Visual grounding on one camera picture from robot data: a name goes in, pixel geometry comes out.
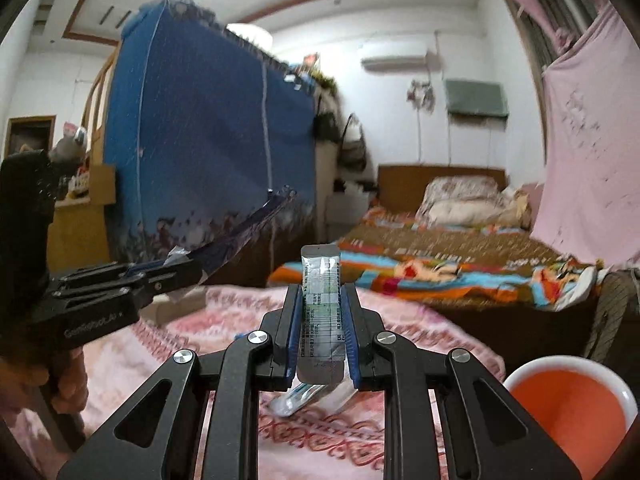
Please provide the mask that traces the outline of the person's left hand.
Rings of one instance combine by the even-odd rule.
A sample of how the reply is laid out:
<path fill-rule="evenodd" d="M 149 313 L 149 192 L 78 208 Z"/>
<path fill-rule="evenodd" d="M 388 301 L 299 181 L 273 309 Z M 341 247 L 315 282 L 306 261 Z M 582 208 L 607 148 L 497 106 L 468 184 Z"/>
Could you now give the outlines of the person's left hand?
<path fill-rule="evenodd" d="M 68 362 L 58 372 L 58 393 L 51 403 L 58 414 L 83 411 L 88 400 L 88 376 L 84 349 L 67 353 Z M 32 390 L 47 385 L 50 374 L 44 365 L 11 363 L 1 359 L 1 416 L 6 420 L 32 408 Z"/>

